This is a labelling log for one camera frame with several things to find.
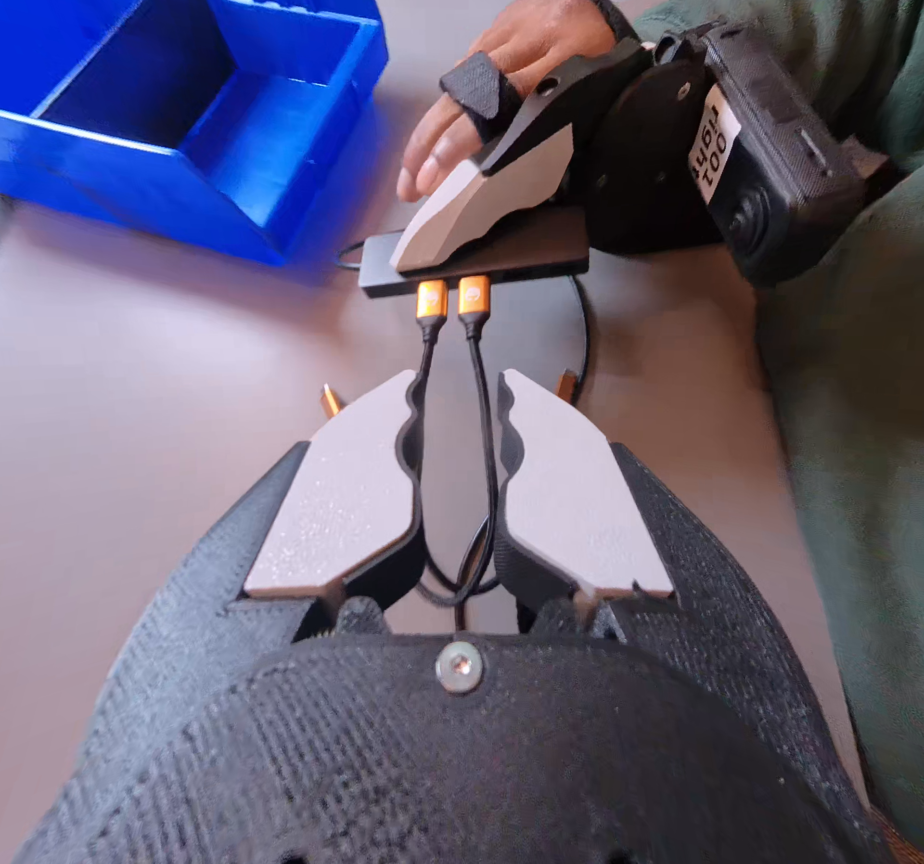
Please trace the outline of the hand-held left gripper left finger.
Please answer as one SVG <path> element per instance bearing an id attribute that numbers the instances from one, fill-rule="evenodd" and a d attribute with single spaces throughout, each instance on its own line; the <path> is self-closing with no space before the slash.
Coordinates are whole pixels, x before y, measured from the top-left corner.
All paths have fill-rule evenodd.
<path id="1" fill-rule="evenodd" d="M 424 566 L 419 374 L 401 371 L 311 438 L 244 582 L 252 599 L 399 601 Z"/>

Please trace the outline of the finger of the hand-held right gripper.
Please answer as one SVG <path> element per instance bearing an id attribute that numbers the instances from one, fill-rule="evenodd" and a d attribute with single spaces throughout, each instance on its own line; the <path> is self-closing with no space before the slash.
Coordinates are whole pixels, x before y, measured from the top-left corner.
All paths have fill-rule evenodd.
<path id="1" fill-rule="evenodd" d="M 505 216 L 540 205 L 558 190 L 573 153 L 569 124 L 491 176 L 474 159 L 463 161 L 416 212 L 391 266 L 399 273 L 438 267 Z"/>

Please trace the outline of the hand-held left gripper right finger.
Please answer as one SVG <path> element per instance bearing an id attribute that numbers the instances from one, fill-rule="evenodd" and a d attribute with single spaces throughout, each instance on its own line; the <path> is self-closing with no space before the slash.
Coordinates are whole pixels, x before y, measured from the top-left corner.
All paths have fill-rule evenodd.
<path id="1" fill-rule="evenodd" d="M 515 369 L 499 374 L 498 577 L 522 603 L 674 590 L 603 432 Z"/>

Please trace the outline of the black usb hub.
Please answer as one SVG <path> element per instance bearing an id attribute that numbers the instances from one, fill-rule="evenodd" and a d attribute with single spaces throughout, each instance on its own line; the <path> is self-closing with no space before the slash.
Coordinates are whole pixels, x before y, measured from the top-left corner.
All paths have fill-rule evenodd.
<path id="1" fill-rule="evenodd" d="M 418 284 L 443 280 L 457 287 L 460 279 L 486 275 L 493 284 L 578 275 L 590 267 L 584 211 L 544 204 L 503 218 L 488 234 L 459 248 L 445 263 L 400 273 L 390 258 L 401 230 L 364 240 L 359 289 L 369 298 L 415 294 Z"/>

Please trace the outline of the black usb cable orange plugs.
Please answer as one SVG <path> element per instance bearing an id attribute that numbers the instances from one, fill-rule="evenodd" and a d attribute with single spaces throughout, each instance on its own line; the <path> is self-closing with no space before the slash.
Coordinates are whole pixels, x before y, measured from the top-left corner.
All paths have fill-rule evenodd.
<path id="1" fill-rule="evenodd" d="M 422 361 L 419 374 L 426 385 L 433 364 L 434 351 L 440 332 L 446 323 L 448 311 L 448 287 L 443 280 L 422 282 L 417 289 L 416 321 L 422 331 Z M 332 419 L 344 407 L 343 401 L 330 385 L 323 385 L 321 407 L 327 417 Z M 439 569 L 433 558 L 428 557 L 428 566 L 434 578 L 446 591 L 455 592 L 456 582 L 451 582 Z"/>
<path id="2" fill-rule="evenodd" d="M 569 282 L 575 295 L 583 335 L 582 356 L 577 371 L 566 370 L 559 378 L 556 393 L 567 403 L 575 405 L 581 396 L 590 365 L 591 334 L 589 305 L 579 280 L 571 276 Z M 484 454 L 484 471 L 487 481 L 488 511 L 470 542 L 456 578 L 458 599 L 453 607 L 456 630 L 468 629 L 467 610 L 470 600 L 479 594 L 490 593 L 499 580 L 485 580 L 491 562 L 496 534 L 500 483 L 494 449 L 493 422 L 487 375 L 480 351 L 484 325 L 491 313 L 491 281 L 484 275 L 463 278 L 459 285 L 458 318 L 465 327 L 468 349 L 476 379 L 479 401 L 479 427 Z"/>

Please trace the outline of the blue plastic bin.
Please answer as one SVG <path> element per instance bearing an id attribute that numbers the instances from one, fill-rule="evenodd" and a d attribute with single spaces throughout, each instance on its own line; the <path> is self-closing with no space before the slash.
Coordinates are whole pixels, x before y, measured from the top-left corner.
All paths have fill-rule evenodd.
<path id="1" fill-rule="evenodd" d="M 376 0 L 210 0 L 237 64 L 169 146 L 176 0 L 1 0 L 2 194 L 285 262 L 388 61 Z"/>

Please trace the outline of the person's right forearm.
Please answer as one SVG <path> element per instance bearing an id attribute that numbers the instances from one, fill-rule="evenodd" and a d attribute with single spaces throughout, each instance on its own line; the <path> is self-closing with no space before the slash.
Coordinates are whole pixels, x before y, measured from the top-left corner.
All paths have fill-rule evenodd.
<path id="1" fill-rule="evenodd" d="M 666 0 L 634 28 L 657 41 L 719 22 L 755 26 L 836 137 L 922 178 L 923 0 Z"/>

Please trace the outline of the person's right hand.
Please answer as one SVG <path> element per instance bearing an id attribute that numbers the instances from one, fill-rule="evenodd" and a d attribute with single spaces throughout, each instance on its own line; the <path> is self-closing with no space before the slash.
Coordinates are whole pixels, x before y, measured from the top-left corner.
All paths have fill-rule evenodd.
<path id="1" fill-rule="evenodd" d="M 569 58 L 606 54 L 632 33 L 622 15 L 601 0 L 514 0 L 469 47 L 506 77 L 522 103 Z M 443 91 L 412 132 L 397 181 L 399 200 L 413 203 L 434 190 L 483 141 L 472 116 Z"/>

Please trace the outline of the black divider panel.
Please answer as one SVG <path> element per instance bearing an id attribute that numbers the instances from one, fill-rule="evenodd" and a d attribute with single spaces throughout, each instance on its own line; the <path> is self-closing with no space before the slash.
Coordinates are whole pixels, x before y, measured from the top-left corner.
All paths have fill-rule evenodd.
<path id="1" fill-rule="evenodd" d="M 176 149 L 191 132 L 237 64 L 218 25 L 210 0 L 176 0 L 172 8 L 176 41 L 174 91 L 168 110 L 169 146 Z"/>

